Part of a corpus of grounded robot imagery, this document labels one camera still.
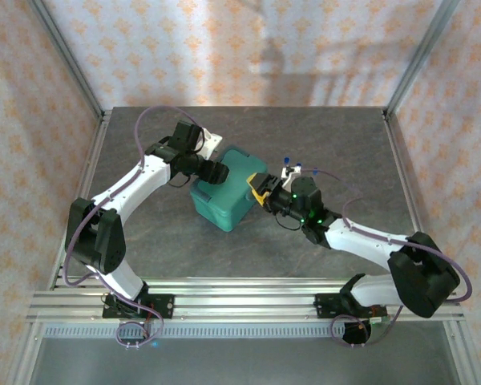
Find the aluminium table side rail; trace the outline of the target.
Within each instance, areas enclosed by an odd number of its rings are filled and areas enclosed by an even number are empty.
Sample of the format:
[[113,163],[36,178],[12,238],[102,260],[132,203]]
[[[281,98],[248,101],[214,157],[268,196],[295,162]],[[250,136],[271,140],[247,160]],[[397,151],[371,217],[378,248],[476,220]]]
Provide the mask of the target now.
[[[95,174],[96,165],[98,163],[99,154],[103,146],[103,141],[107,132],[107,127],[111,118],[112,110],[106,110],[103,117],[99,119],[95,127],[94,135],[92,137],[91,145],[87,152],[87,157],[84,161],[83,170],[80,174],[78,188],[74,198],[86,197],[91,189],[93,176]],[[66,232],[63,233],[59,250],[55,256],[54,266],[51,275],[46,285],[46,289],[51,291],[55,288],[55,284],[59,278],[59,271],[61,270],[65,258],[65,240]]]
[[414,207],[414,201],[410,190],[410,184],[406,177],[404,163],[400,152],[398,150],[398,143],[396,136],[392,130],[389,119],[385,114],[382,114],[383,123],[386,129],[386,134],[390,141],[391,151],[394,156],[394,162],[396,164],[398,175],[401,181],[402,190],[406,200],[406,206],[414,232],[411,236],[405,236],[405,240],[402,241],[399,246],[400,250],[392,252],[390,255],[390,272],[393,278],[397,279],[398,290],[403,289],[405,284],[410,284],[414,289],[418,289],[419,292],[426,292],[429,286],[434,280],[435,266],[428,266],[427,263],[427,251],[420,249],[420,244],[416,242],[410,242],[410,238],[418,233],[422,228],[419,223],[417,210]]

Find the aluminium mounting rail beam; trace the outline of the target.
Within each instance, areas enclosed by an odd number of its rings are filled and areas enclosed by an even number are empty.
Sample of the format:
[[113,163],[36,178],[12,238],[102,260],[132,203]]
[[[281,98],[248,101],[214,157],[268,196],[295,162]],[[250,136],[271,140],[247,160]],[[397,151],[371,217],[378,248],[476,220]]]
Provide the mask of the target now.
[[[161,278],[147,281],[152,294],[172,294],[173,322],[318,322],[316,294],[338,292],[328,278]],[[95,279],[81,287],[34,293],[27,318],[39,322],[100,322],[106,290]]]

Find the green plastic storage box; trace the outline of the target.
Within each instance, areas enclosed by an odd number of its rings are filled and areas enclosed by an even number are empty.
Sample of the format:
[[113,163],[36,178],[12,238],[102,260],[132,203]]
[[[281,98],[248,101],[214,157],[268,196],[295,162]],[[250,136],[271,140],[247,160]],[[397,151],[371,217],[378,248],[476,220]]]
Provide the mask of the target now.
[[247,179],[253,173],[266,173],[268,167],[257,156],[233,145],[216,159],[229,168],[226,181],[213,185],[196,179],[190,187],[190,195],[202,217],[219,229],[231,232],[255,202]]

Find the aluminium frame post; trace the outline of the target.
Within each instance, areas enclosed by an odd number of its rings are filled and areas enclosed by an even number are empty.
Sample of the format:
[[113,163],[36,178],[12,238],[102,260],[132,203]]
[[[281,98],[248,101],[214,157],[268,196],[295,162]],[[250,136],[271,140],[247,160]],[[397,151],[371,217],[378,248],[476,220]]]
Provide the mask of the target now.
[[439,8],[436,10],[434,17],[431,19],[430,24],[422,37],[422,40],[412,54],[410,64],[407,66],[402,78],[399,80],[390,101],[386,107],[382,109],[382,116],[385,121],[389,121],[398,110],[406,93],[409,91],[420,72],[422,65],[430,56],[430,53],[433,51],[448,22],[451,20],[460,1],[461,0],[441,1]]
[[63,61],[70,77],[74,80],[77,88],[81,92],[85,103],[91,109],[93,116],[98,121],[102,121],[105,116],[105,111],[92,90],[83,69],[79,65],[70,45],[59,28],[54,16],[50,12],[45,0],[26,1],[47,33],[49,40]]

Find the grey metal lower panel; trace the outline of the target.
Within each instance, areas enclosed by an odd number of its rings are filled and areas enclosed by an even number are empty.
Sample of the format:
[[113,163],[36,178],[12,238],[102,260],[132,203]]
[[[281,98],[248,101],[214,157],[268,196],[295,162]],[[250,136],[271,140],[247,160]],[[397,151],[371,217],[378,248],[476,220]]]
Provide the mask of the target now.
[[347,349],[328,338],[42,342],[30,385],[459,385],[442,341],[394,332]]

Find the aluminium frame leg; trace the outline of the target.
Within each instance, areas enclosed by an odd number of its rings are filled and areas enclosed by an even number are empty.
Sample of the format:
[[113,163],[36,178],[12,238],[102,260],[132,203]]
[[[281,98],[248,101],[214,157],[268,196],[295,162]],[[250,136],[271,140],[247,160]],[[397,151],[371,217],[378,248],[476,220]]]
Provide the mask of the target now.
[[472,385],[468,358],[458,323],[456,321],[444,321],[443,327],[446,332],[459,383],[460,385]]
[[42,324],[27,322],[14,354],[6,385],[29,385],[42,341]]

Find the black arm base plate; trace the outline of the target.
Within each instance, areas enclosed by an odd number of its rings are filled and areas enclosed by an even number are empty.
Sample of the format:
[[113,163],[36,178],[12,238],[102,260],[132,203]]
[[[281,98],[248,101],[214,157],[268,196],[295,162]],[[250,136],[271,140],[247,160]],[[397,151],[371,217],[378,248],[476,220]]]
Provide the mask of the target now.
[[[136,306],[125,304],[113,294],[104,294],[103,318],[145,319],[148,312]],[[136,303],[157,311],[162,318],[172,318],[175,296],[172,294],[141,294]]]
[[313,301],[318,318],[349,315],[355,318],[386,317],[385,307],[362,306],[350,294],[316,294]]

